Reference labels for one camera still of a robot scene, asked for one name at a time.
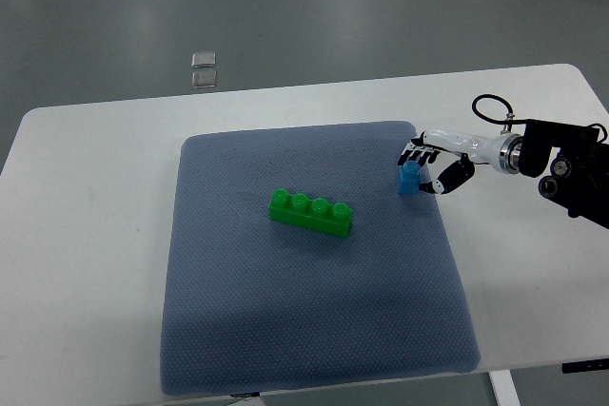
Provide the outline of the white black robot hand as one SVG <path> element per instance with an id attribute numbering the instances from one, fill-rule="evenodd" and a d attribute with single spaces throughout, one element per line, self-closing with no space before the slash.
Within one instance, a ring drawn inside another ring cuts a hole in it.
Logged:
<path id="1" fill-rule="evenodd" d="M 455 156 L 457 160 L 436 179 L 419 184 L 421 192 L 447 194 L 472 178 L 476 166 L 480 164 L 488 164 L 500 173 L 517 173 L 518 161 L 513 161 L 511 157 L 519 142 L 520 137 L 510 133 L 486 138 L 444 130 L 425 130 L 406 144 L 398 166 L 412 162 L 423 167 L 433 164 L 443 153 Z"/>

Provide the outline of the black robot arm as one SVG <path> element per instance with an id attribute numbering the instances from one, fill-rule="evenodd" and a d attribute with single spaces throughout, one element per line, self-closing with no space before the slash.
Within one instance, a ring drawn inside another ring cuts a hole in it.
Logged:
<path id="1" fill-rule="evenodd" d="M 506 108 L 504 120 L 484 115 L 478 102 L 489 99 Z M 538 178 L 540 195 L 566 209 L 571 218 L 582 217 L 608 226 L 608 129 L 600 123 L 577 126 L 517 119 L 510 103 L 495 94 L 482 94 L 472 102 L 476 116 L 507 128 L 523 125 L 518 170 Z"/>

